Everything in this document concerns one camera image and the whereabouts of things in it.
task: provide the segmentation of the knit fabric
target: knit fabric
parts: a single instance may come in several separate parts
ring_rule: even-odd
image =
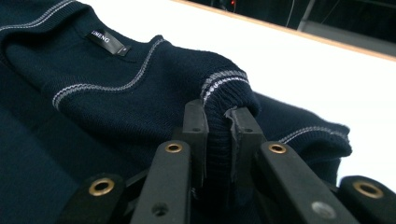
[[[125,56],[87,38],[98,29],[130,46]],[[255,93],[247,74],[230,60],[173,46],[160,35],[148,43],[134,41],[74,0],[4,1],[0,50],[0,120],[9,130],[0,130],[0,153],[7,158],[0,168],[8,180],[1,195],[15,190],[32,199],[18,207],[13,197],[1,196],[0,209],[19,214],[40,204],[30,219],[0,216],[2,223],[39,220],[43,210],[40,220],[52,221],[83,179],[102,172],[129,178],[148,168],[156,147],[182,126],[184,105],[197,98],[210,131],[207,179],[197,198],[209,208],[239,204],[230,174],[230,121],[224,116],[230,108],[247,107],[267,139],[290,144],[330,182],[339,158],[350,154],[347,127]],[[23,167],[18,158],[26,157],[24,152],[31,155],[25,165],[37,160],[44,177],[38,168]],[[47,189],[48,195],[28,195],[29,188],[18,184],[22,178]]]

